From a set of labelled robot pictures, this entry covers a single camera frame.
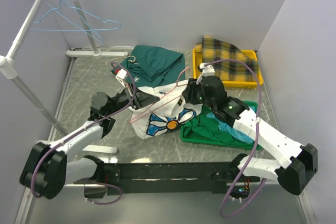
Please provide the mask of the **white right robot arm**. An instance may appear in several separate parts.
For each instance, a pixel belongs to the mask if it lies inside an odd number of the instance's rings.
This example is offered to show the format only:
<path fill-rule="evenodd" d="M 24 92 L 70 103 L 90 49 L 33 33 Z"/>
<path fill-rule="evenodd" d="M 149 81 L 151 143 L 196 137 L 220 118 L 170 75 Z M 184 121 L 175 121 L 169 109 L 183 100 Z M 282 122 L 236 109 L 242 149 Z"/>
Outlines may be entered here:
<path fill-rule="evenodd" d="M 230 176 L 276 180 L 293 195 L 300 195 L 318 171 L 318 150 L 312 144 L 302 145 L 257 116 L 245 102 L 230 97 L 216 76 L 201 80 L 190 78 L 182 96 L 186 103 L 203 105 L 215 118 L 244 133 L 272 155 L 272 159 L 239 154 L 230 164 Z"/>

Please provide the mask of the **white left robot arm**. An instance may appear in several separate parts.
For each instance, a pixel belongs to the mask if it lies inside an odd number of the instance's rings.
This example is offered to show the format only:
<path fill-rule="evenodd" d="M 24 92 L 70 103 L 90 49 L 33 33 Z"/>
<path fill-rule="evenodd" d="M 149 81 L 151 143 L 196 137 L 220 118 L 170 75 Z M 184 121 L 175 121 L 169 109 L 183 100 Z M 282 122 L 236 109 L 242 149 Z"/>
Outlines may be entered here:
<path fill-rule="evenodd" d="M 90 116 L 80 128 L 56 143 L 39 141 L 33 146 L 20 175 L 20 184 L 31 189 L 38 198 L 53 199 L 64 185 L 73 182 L 106 182 L 104 161 L 92 155 L 76 162 L 73 158 L 85 147 L 110 133 L 115 124 L 113 115 L 126 108 L 142 109 L 159 99 L 139 89 L 132 93 L 131 89 L 125 88 L 113 97 L 104 92 L 95 93 L 91 98 Z"/>

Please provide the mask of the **white flower print t-shirt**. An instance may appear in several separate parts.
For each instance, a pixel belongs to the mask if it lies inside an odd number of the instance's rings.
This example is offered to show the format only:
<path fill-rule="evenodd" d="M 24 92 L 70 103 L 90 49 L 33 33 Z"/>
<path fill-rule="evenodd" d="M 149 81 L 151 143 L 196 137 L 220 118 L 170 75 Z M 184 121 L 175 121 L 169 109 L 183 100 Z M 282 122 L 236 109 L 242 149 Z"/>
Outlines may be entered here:
<path fill-rule="evenodd" d="M 146 139 L 165 133 L 174 132 L 189 120 L 199 115 L 202 105 L 186 103 L 182 92 L 187 80 L 155 88 L 140 87 L 145 93 L 156 95 L 160 100 L 142 109 L 132 109 L 130 123 L 137 136 Z"/>

